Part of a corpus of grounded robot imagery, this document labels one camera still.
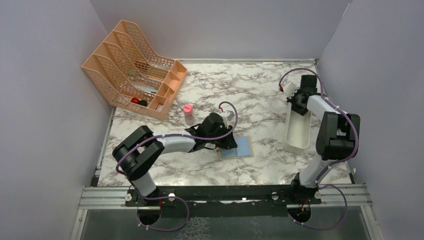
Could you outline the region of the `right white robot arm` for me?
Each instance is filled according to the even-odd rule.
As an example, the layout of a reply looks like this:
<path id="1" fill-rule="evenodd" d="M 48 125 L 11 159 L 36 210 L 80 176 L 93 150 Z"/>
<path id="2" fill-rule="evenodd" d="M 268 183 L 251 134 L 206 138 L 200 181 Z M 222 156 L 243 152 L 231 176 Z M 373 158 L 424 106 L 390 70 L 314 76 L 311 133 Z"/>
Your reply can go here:
<path id="1" fill-rule="evenodd" d="M 332 106 L 318 92 L 318 78 L 302 75 L 300 86 L 286 85 L 287 113 L 283 128 L 283 149 L 300 154 L 310 145 L 312 115 L 320 120 L 315 141 L 316 154 L 308 166 L 297 173 L 288 190 L 289 199 L 300 204 L 317 189 L 321 180 L 338 162 L 353 158 L 358 150 L 360 117 Z"/>

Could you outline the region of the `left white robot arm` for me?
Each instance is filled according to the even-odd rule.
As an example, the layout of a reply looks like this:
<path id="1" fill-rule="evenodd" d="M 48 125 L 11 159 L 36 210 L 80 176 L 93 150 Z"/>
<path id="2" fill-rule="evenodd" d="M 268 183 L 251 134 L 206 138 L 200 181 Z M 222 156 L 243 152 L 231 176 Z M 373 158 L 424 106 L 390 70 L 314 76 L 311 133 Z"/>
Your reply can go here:
<path id="1" fill-rule="evenodd" d="M 202 123 L 182 132 L 166 134 L 155 133 L 142 125 L 114 148 L 112 156 L 118 168 L 138 189 L 138 199 L 149 206 L 157 200 L 157 186 L 149 170 L 159 156 L 177 152 L 193 153 L 208 149 L 209 145 L 213 149 L 235 149 L 238 145 L 229 121 L 236 118 L 230 110 L 213 112 Z"/>

